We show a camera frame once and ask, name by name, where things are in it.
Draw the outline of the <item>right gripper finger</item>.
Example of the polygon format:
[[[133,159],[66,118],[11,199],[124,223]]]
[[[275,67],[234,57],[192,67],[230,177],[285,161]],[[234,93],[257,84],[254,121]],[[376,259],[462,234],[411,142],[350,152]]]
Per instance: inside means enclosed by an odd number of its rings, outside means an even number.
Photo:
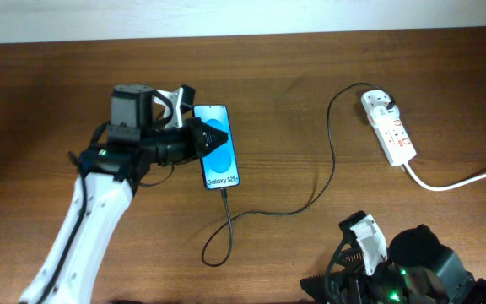
[[[344,245],[334,253],[333,264],[342,266],[345,269],[353,269],[364,263],[364,254],[359,247],[344,249]]]
[[[343,304],[343,295],[340,292],[342,277],[340,274],[332,274],[329,278],[330,294],[324,287],[324,275],[312,275],[300,280],[301,289],[319,303]]]

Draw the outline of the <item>blue Galaxy smartphone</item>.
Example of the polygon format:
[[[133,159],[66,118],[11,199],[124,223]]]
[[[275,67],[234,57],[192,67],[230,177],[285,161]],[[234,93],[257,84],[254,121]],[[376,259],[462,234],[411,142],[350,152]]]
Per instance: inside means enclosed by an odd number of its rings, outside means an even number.
[[[204,187],[214,190],[240,184],[240,175],[232,140],[230,116],[224,105],[194,106],[193,116],[227,134],[227,141],[201,159]]]

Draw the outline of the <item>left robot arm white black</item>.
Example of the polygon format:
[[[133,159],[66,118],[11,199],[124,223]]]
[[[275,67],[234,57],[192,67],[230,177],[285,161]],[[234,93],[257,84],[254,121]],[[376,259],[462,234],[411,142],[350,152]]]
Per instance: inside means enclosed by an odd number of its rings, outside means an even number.
[[[70,153],[78,178],[73,197],[40,271],[22,303],[88,303],[111,236],[152,165],[175,167],[209,155],[228,134],[198,117],[184,118],[196,91],[119,84],[111,118],[94,131],[89,146]]]

